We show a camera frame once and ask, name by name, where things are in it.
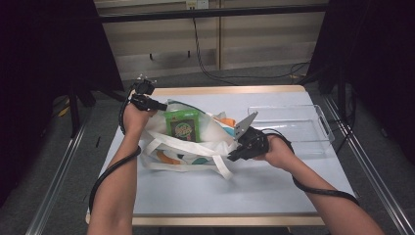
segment forearm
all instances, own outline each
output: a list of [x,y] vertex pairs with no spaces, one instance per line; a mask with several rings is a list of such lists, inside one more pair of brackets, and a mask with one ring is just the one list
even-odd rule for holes
[[[134,153],[140,132],[126,133],[109,166]],[[137,186],[137,160],[123,164],[111,173],[98,188],[88,234],[131,233]]]
[[[336,190],[300,159],[293,159],[288,170],[302,185]],[[332,234],[384,234],[378,224],[354,202],[332,196],[306,193]]]

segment green package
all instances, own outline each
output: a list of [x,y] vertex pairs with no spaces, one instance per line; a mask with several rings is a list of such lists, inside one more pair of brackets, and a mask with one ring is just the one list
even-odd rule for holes
[[201,142],[199,111],[181,110],[164,112],[167,134],[180,140]]

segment human arm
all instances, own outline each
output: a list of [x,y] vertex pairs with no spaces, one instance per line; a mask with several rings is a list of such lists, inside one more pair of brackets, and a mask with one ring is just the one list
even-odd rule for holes
[[[282,139],[269,136],[268,140],[268,153],[257,157],[257,160],[266,160],[271,165],[286,170],[307,187],[336,190],[300,160]],[[306,193],[306,196],[317,209],[331,234],[384,234],[366,211],[348,199],[310,193]]]
[[[131,104],[126,106],[125,135],[109,166],[137,150],[144,127],[154,113],[139,111]],[[137,160],[134,158],[111,173],[98,188],[88,235],[131,234],[136,187]]]

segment transparent tray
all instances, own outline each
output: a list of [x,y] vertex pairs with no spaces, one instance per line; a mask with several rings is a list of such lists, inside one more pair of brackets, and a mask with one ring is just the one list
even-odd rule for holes
[[335,137],[319,106],[249,107],[258,112],[252,127],[276,129],[302,159],[324,158]]

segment dark floor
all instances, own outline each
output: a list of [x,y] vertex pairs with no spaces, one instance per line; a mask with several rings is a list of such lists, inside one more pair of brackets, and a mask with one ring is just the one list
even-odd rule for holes
[[[281,74],[286,69],[275,69],[273,67],[251,68],[221,71],[220,73],[259,76]],[[238,85],[292,83],[288,78],[226,78],[226,80]],[[158,78],[158,87],[216,85],[227,84],[208,79],[201,72]],[[306,85],[306,90],[314,104],[325,110],[326,118],[333,118],[329,115],[325,102],[318,93],[316,84]],[[87,224],[84,218],[89,190],[101,169],[113,140],[117,126],[116,113],[120,106],[119,102],[111,100],[103,94],[95,93],[94,95],[97,98],[97,104],[94,108],[81,106],[81,116],[89,117],[85,121],[85,132],[73,161],[70,163],[70,169],[59,192],[59,198],[49,214],[45,227],[41,230],[43,234],[84,234],[86,232]],[[344,137],[339,130],[336,130],[335,124],[332,125],[332,129],[336,134],[333,147],[337,149]],[[393,139],[383,135],[381,129],[380,124],[371,116],[364,104],[358,101],[353,132],[397,202],[404,209],[409,221],[414,223],[415,180],[413,179],[415,178],[415,166],[402,155],[399,146]],[[24,234],[26,232],[66,151],[70,141],[70,131],[69,114],[52,119],[43,139],[43,147],[39,156],[23,181],[11,193],[8,201],[0,210],[0,234]],[[375,218],[387,234],[399,234],[388,211],[377,197],[347,143],[343,145],[338,156],[353,190],[360,195],[361,206]],[[134,234],[158,233],[158,228],[134,228]],[[297,227],[293,228],[293,234],[327,234],[327,230],[324,227]]]

